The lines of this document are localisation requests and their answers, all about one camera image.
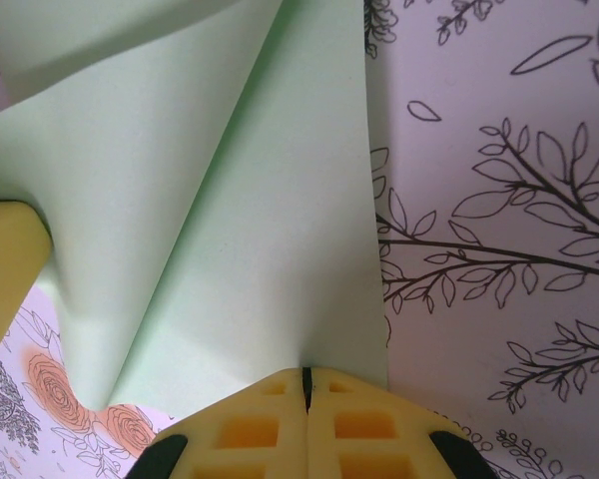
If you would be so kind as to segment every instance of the floral wallpaper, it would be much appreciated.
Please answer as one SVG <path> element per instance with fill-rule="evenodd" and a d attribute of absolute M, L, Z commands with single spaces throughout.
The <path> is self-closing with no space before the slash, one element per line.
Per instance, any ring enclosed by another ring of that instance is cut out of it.
<path fill-rule="evenodd" d="M 389 384 L 599 478 L 599 0 L 366 0 Z"/>
<path fill-rule="evenodd" d="M 0 345 L 0 479 L 122 478 L 175 422 L 136 405 L 83 407 L 60 343 L 53 305 L 34 287 Z"/>

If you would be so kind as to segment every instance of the light green paper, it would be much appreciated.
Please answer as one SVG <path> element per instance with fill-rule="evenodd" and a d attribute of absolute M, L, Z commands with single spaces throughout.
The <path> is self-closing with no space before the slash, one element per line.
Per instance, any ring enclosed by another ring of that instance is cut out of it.
<path fill-rule="evenodd" d="M 283 4 L 111 402 L 184 416 L 301 365 L 385 385 L 361 7 Z"/>
<path fill-rule="evenodd" d="M 279 2 L 229 3 L 82 70 L 32 47 L 77 73 L 38 70 L 52 86 L 0 114 L 0 198 L 51 227 L 41 281 L 88 407 L 182 416 L 300 365 L 385 384 L 361 1 L 287 0 L 235 112 Z"/>
<path fill-rule="evenodd" d="M 41 282 L 71 385 L 92 409 L 108 403 L 279 5 L 234 2 L 0 113 L 0 199 L 30 203 L 50 227 Z M 0 31 L 29 19 L 12 20 Z"/>

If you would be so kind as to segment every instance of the yellow foam block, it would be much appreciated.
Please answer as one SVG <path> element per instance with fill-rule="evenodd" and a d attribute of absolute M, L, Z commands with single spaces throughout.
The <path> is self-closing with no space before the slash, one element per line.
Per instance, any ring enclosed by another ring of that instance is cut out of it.
<path fill-rule="evenodd" d="M 0 341 L 51 252 L 33 209 L 0 202 Z"/>
<path fill-rule="evenodd" d="M 301 370 L 254 384 L 162 431 L 187 437 L 172 479 L 303 479 L 306 412 Z"/>
<path fill-rule="evenodd" d="M 310 479 L 455 479 L 429 439 L 447 419 L 341 372 L 312 369 Z"/>
<path fill-rule="evenodd" d="M 162 431 L 127 479 L 495 477 L 485 462 L 456 464 L 483 461 L 465 439 L 447 419 L 346 374 L 289 369 Z"/>

